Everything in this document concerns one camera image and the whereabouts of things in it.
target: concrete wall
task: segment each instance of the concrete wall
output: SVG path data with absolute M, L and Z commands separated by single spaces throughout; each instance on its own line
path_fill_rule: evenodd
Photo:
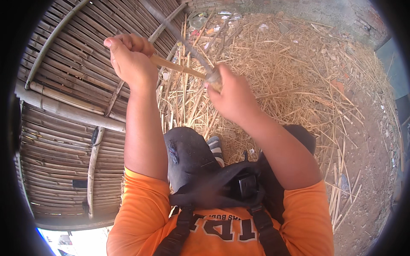
M 387 29 L 368 0 L 179 0 L 187 2 L 186 12 L 236 11 L 277 13 L 335 26 L 371 46 L 381 44 Z

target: dirt ground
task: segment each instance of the dirt ground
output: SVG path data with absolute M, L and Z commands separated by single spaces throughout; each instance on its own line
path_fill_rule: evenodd
M 351 88 L 346 96 L 359 105 L 366 118 L 364 127 L 355 120 L 352 120 L 354 125 L 346 126 L 358 146 L 356 149 L 346 141 L 349 153 L 345 161 L 352 175 L 349 178 L 355 180 L 361 170 L 358 183 L 362 184 L 362 189 L 344 224 L 334 232 L 335 255 L 362 255 L 377 239 L 390 212 L 395 172 L 390 171 L 391 159 L 378 127 L 383 110 L 361 88 Z

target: forearm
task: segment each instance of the forearm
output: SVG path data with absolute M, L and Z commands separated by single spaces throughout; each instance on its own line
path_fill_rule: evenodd
M 261 147 L 284 189 L 305 188 L 321 180 L 315 158 L 270 116 L 261 112 L 239 125 Z
M 154 90 L 131 90 L 124 164 L 133 172 L 168 181 L 168 156 Z

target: torn patch on pants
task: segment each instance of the torn patch on pants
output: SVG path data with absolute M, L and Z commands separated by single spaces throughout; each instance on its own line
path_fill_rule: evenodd
M 175 142 L 170 140 L 168 143 L 168 151 L 169 151 L 169 156 L 172 159 L 172 162 L 174 164 L 178 164 L 179 163 L 179 156 L 178 156 L 178 152 L 177 152 L 177 147 L 175 145 Z

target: striped shoe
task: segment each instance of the striped shoe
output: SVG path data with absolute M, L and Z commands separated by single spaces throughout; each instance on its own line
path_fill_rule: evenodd
M 218 136 L 213 136 L 206 142 L 214 155 L 215 159 L 218 161 L 219 165 L 225 167 L 225 162 L 222 158 L 222 147 Z

